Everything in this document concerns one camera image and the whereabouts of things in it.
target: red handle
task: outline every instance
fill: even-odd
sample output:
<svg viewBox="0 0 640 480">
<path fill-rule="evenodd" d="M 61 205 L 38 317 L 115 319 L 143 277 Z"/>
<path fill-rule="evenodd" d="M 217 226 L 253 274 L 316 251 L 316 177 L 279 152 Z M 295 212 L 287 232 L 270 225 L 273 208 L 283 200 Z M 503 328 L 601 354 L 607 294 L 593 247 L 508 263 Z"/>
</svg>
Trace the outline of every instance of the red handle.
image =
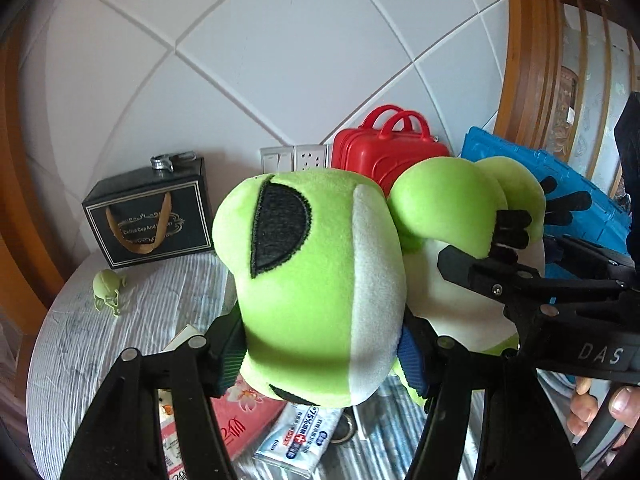
<svg viewBox="0 0 640 480">
<path fill-rule="evenodd" d="M 380 117 L 380 115 L 382 115 L 383 113 L 388 112 L 389 110 L 393 110 L 395 112 L 401 112 L 402 108 L 396 105 L 379 106 L 378 108 L 371 111 L 369 115 L 364 119 L 364 122 L 362 123 L 361 128 L 366 128 L 366 129 L 373 128 L 373 126 L 375 126 L 376 124 L 376 121 L 378 120 L 378 117 Z M 404 127 L 402 128 L 402 131 L 412 132 L 413 130 L 414 130 L 414 126 L 411 124 L 411 119 L 405 118 Z"/>
<path fill-rule="evenodd" d="M 403 121 L 411 122 L 409 117 L 415 117 L 416 119 L 418 119 L 418 122 L 420 123 L 420 129 L 422 131 L 422 133 L 420 134 L 420 138 L 422 140 L 428 140 L 430 142 L 433 142 L 433 138 L 431 137 L 431 131 L 429 129 L 429 125 L 427 124 L 427 120 L 424 118 L 424 116 L 421 113 L 414 112 L 413 110 L 404 110 L 404 111 L 398 112 L 393 117 L 391 117 L 385 123 L 385 125 L 382 126 L 382 129 L 380 130 L 380 133 L 378 134 L 378 138 L 379 139 L 388 139 L 388 138 L 390 138 L 391 134 L 393 132 L 394 126 L 396 126 L 396 124 L 398 124 L 398 121 L 399 120 L 403 120 Z"/>
</svg>

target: red suitcase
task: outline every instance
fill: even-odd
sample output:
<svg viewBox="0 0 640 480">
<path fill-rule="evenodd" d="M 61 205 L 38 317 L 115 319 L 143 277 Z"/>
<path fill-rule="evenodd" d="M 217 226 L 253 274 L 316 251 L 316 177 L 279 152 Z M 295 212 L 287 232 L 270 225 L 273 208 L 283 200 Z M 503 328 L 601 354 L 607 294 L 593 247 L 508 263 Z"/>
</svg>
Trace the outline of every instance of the red suitcase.
<svg viewBox="0 0 640 480">
<path fill-rule="evenodd" d="M 375 129 L 376 119 L 388 110 L 398 113 Z M 421 132 L 414 132 L 411 117 L 415 117 Z M 394 126 L 404 121 L 402 131 Z M 385 105 L 373 110 L 362 126 L 342 130 L 335 136 L 331 167 L 354 171 L 378 183 L 388 196 L 396 179 L 412 165 L 432 156 L 449 156 L 444 144 L 430 135 L 429 125 L 418 112 Z"/>
</svg>

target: blue and white packet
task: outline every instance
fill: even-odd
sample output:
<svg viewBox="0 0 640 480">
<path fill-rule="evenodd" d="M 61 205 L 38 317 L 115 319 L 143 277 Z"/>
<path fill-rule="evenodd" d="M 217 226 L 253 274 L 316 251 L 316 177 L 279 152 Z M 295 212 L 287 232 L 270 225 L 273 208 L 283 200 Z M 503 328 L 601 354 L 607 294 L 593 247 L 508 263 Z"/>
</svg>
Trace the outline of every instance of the blue and white packet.
<svg viewBox="0 0 640 480">
<path fill-rule="evenodd" d="M 254 458 L 309 478 L 329 446 L 342 409 L 289 402 Z"/>
</svg>

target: gray tablecloth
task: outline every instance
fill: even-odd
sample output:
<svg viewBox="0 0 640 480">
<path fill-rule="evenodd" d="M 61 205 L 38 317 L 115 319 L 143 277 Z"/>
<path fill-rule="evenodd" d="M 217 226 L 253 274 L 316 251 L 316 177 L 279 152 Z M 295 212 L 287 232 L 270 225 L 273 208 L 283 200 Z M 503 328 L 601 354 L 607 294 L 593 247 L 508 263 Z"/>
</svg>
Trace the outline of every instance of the gray tablecloth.
<svg viewBox="0 0 640 480">
<path fill-rule="evenodd" d="M 105 268 L 104 258 L 95 253 L 76 270 L 47 314 L 33 351 L 28 427 L 45 480 L 59 478 L 76 429 L 123 349 L 133 346 L 143 354 L 161 351 L 187 324 L 204 332 L 235 300 L 226 267 L 212 253 L 194 254 L 119 271 L 126 274 L 127 285 L 120 299 L 122 315 L 116 318 L 110 309 L 94 308 L 92 279 Z M 396 377 L 382 384 L 375 401 L 380 417 L 370 437 L 332 444 L 314 473 L 315 480 L 404 478 L 425 415 Z M 474 394 L 460 478 L 473 476 L 481 407 L 481 397 Z M 256 462 L 252 453 L 259 443 L 260 439 L 236 460 L 241 480 L 298 477 Z"/>
</svg>

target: black box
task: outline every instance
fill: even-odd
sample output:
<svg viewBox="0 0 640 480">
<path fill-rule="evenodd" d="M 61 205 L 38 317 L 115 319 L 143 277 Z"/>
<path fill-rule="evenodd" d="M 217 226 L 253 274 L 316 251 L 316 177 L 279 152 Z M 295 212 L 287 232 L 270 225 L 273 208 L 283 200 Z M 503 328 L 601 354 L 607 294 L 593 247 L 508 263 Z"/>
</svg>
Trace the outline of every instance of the black box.
<svg viewBox="0 0 640 480">
<path fill-rule="evenodd" d="M 202 158 L 174 171 L 148 167 L 106 178 L 82 206 L 112 269 L 213 248 Z"/>
</svg>

